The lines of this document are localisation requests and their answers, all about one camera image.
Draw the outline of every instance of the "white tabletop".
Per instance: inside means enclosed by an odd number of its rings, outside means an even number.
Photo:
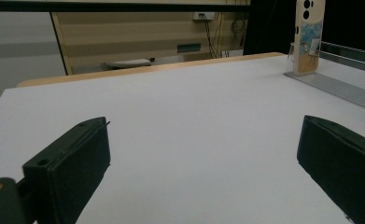
[[[0,177],[105,116],[112,161],[78,223],[349,223],[301,168],[304,115],[365,136],[365,108],[283,75],[286,56],[5,90]]]

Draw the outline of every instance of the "phone case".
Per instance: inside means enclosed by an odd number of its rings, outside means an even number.
[[[293,55],[296,75],[313,73],[318,68],[324,15],[325,0],[296,1]]]

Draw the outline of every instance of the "wooden panel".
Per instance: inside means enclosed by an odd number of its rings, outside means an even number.
[[[209,53],[203,21],[193,13],[79,12],[52,13],[57,18],[57,36],[68,66],[177,55],[181,44],[201,44],[201,50],[180,54]],[[234,38],[232,23],[236,13],[217,13],[208,23],[213,45],[219,50],[241,49],[245,31]]]

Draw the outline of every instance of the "wooden table edge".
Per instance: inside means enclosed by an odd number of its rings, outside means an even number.
[[[169,69],[182,68],[182,67],[212,64],[212,63],[228,63],[228,62],[238,62],[238,61],[245,61],[245,60],[255,60],[255,59],[281,56],[281,55],[284,55],[284,54],[279,53],[279,52],[270,52],[270,53],[251,54],[251,55],[243,55],[243,56],[236,56],[236,57],[230,57],[230,58],[209,59],[209,60],[201,60],[201,61],[185,62],[185,63],[168,63],[168,64],[153,65],[153,66],[146,66],[146,67],[136,67],[136,68],[130,68],[130,69],[112,70],[112,71],[71,75],[71,76],[62,76],[62,77],[35,78],[35,79],[28,79],[23,82],[20,82],[16,87],[48,85],[48,84],[63,83],[63,82],[70,82],[70,81],[80,81],[80,80],[100,78],[100,77],[117,77],[117,76],[162,71],[162,70],[169,70]]]

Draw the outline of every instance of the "wall socket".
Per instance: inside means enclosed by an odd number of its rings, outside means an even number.
[[[195,21],[203,21],[204,20],[204,17],[203,16],[201,16],[201,14],[203,15],[205,15],[205,17],[209,20],[209,21],[211,21],[211,20],[213,20],[214,19],[214,17],[215,17],[215,12],[194,12],[193,13],[193,19],[195,20]]]

